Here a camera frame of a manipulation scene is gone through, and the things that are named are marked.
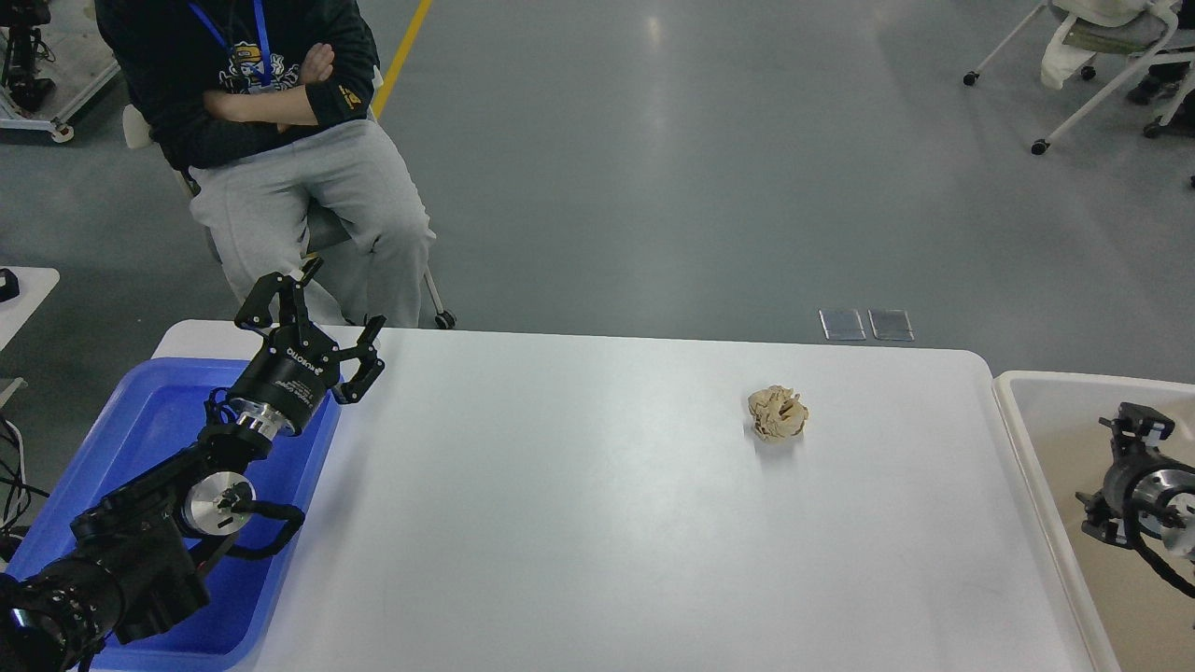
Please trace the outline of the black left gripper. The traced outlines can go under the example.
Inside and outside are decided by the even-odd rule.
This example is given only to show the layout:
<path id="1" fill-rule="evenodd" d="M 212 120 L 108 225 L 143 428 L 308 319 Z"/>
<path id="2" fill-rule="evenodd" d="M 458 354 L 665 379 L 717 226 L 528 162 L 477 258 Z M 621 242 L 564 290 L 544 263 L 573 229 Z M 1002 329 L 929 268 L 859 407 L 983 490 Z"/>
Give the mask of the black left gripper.
<path id="1" fill-rule="evenodd" d="M 289 436 L 307 429 L 329 387 L 333 386 L 333 399 L 338 404 L 358 403 L 386 365 L 376 355 L 376 336 L 386 323 L 384 314 L 368 319 L 358 340 L 342 349 L 311 319 L 304 291 L 315 280 L 323 263 L 320 257 L 311 257 L 299 269 L 299 275 L 266 273 L 255 282 L 234 316 L 234 325 L 239 329 L 272 331 L 229 387 L 228 404 L 238 413 L 272 409 L 282 416 L 282 430 Z M 350 360 L 358 366 L 349 379 L 337 383 L 341 380 L 338 364 Z"/>

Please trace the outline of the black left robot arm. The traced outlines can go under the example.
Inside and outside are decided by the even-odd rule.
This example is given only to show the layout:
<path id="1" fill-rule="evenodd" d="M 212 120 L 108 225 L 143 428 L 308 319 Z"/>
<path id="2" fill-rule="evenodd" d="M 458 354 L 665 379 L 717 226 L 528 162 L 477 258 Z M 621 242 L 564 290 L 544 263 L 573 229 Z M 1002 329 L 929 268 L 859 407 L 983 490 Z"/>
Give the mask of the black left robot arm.
<path id="1" fill-rule="evenodd" d="M 261 500 L 246 470 L 277 436 L 302 434 L 326 396 L 362 399 L 385 367 L 382 314 L 347 348 L 310 318 L 304 289 L 321 265 L 314 255 L 256 281 L 234 322 L 261 335 L 261 352 L 212 391 L 196 442 L 82 511 L 72 552 L 33 578 L 4 575 L 5 671 L 86 671 L 109 637 L 157 637 L 206 607 L 221 560 L 268 560 L 290 544 L 304 511 Z"/>

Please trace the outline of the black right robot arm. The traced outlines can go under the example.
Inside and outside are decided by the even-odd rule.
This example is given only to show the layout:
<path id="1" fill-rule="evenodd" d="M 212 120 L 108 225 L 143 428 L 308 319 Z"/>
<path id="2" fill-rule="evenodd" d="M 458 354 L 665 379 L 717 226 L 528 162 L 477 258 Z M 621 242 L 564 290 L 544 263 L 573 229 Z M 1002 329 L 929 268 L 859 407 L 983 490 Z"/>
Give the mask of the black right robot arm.
<path id="1" fill-rule="evenodd" d="M 1122 401 L 1117 416 L 1101 419 L 1111 430 L 1111 465 L 1093 494 L 1076 491 L 1085 513 L 1083 533 L 1110 546 L 1138 552 L 1150 568 L 1191 598 L 1194 469 L 1162 453 L 1176 422 L 1152 407 Z"/>

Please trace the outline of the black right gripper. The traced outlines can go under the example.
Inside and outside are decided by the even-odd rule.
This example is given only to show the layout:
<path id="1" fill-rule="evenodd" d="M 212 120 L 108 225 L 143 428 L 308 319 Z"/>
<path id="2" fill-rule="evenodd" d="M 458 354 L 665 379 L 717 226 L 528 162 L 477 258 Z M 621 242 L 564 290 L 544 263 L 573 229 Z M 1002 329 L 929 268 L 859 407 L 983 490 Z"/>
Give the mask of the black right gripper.
<path id="1" fill-rule="evenodd" d="M 1130 548 L 1122 523 L 1136 523 L 1165 546 L 1191 546 L 1194 472 L 1160 453 L 1176 421 L 1153 407 L 1122 401 L 1117 417 L 1101 417 L 1101 424 L 1111 430 L 1114 463 L 1103 491 L 1076 491 L 1085 513 L 1081 532 L 1109 546 Z"/>

